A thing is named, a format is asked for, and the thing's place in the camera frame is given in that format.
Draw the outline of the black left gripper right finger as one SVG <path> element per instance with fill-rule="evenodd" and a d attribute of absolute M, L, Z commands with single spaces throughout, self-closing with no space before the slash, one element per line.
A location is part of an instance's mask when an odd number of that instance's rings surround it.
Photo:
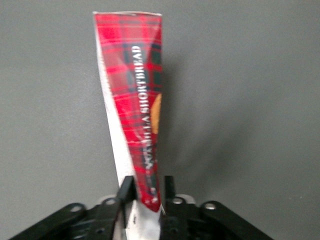
<path fill-rule="evenodd" d="M 166 202 L 180 202 L 181 199 L 176 196 L 174 177 L 166 175 L 164 177 L 164 197 Z"/>

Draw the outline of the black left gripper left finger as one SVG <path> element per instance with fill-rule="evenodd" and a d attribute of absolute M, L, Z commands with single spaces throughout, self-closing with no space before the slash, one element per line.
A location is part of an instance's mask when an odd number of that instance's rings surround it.
<path fill-rule="evenodd" d="M 128 227 L 133 203 L 136 200 L 136 185 L 132 175 L 124 178 L 116 197 L 120 200 L 120 208 L 123 215 L 123 226 Z"/>

